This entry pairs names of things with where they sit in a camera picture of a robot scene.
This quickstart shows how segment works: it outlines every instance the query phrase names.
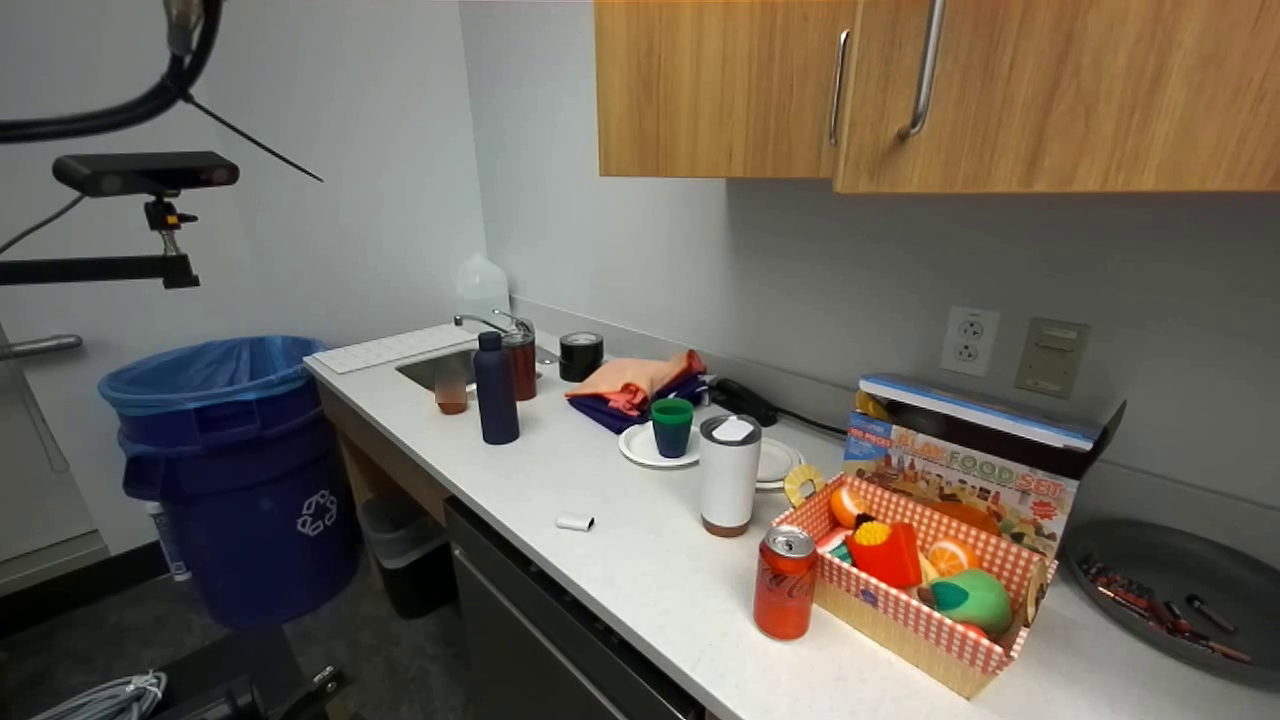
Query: white wall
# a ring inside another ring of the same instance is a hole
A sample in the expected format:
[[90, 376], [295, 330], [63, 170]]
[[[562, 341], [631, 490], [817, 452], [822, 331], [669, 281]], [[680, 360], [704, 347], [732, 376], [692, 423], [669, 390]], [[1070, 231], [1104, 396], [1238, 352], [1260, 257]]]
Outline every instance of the white wall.
[[[517, 298], [823, 379], [940, 376], [948, 304], [1002, 307], [983, 391], [1101, 411], [1107, 452], [1280, 508], [1275, 198], [840, 201], [601, 182], [589, 0], [466, 0], [491, 257]], [[1030, 317], [1093, 326], [1076, 402], [1012, 390]]]
[[[95, 107], [166, 69], [155, 0], [10, 0], [0, 115]], [[30, 366], [35, 396], [112, 551], [149, 542], [119, 491], [125, 458], [95, 379], [135, 355], [210, 337], [305, 331], [370, 341], [447, 317], [453, 271], [486, 248], [478, 144], [456, 0], [227, 3], [197, 97], [324, 178], [311, 183], [191, 107], [60, 144], [0, 144], [0, 236], [51, 214], [70, 153], [217, 150], [242, 183], [187, 194], [191, 292], [149, 285], [0, 288], [11, 337], [81, 331], [85, 355]], [[155, 254], [139, 201], [93, 201], [19, 257]]]

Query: black bottle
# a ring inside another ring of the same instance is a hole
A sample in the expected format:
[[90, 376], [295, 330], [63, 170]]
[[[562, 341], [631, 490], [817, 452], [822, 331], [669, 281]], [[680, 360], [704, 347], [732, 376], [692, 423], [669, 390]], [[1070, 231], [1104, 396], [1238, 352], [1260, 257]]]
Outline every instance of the black bottle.
[[511, 355], [499, 331], [479, 331], [478, 396], [486, 444], [511, 444], [519, 435]]

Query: kitchen counter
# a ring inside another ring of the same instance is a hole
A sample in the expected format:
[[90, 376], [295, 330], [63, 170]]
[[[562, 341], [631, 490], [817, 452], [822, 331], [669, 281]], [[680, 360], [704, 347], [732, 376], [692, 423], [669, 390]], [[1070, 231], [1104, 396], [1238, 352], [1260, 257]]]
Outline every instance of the kitchen counter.
[[[519, 403], [519, 441], [479, 441], [479, 408], [440, 415], [433, 391], [397, 367], [472, 346], [461, 330], [425, 330], [321, 352], [309, 367], [357, 411], [359, 432], [413, 458], [397, 483], [440, 483], [529, 551], [584, 610], [666, 669], [717, 718], [1274, 718], [1275, 698], [1178, 663], [1113, 630], [1058, 582], [1026, 656], [975, 700], [896, 660], [827, 611], [782, 646], [751, 623], [757, 545], [782, 491], [757, 491], [748, 537], [717, 542], [698, 517], [700, 470], [654, 471], [615, 452], [615, 435], [565, 403], [557, 371]], [[823, 471], [840, 441], [804, 423], [768, 427]], [[406, 490], [433, 508], [440, 490]], [[557, 530], [597, 517], [592, 532]]]

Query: blue trash bin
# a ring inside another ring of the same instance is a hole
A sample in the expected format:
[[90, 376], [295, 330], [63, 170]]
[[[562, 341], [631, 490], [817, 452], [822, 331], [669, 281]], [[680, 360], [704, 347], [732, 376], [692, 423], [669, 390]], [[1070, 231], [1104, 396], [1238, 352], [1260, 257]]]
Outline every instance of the blue trash bin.
[[359, 525], [305, 355], [316, 341], [242, 337], [105, 376], [125, 491], [161, 501], [172, 551], [213, 622], [316, 611], [359, 568]]

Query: upper cabinet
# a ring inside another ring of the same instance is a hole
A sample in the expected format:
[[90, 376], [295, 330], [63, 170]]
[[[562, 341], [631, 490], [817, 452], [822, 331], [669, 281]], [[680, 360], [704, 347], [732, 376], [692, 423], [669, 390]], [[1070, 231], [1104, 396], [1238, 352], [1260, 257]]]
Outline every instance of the upper cabinet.
[[597, 0], [604, 178], [834, 178], [850, 0]]
[[597, 0], [601, 170], [1275, 194], [1275, 0]]

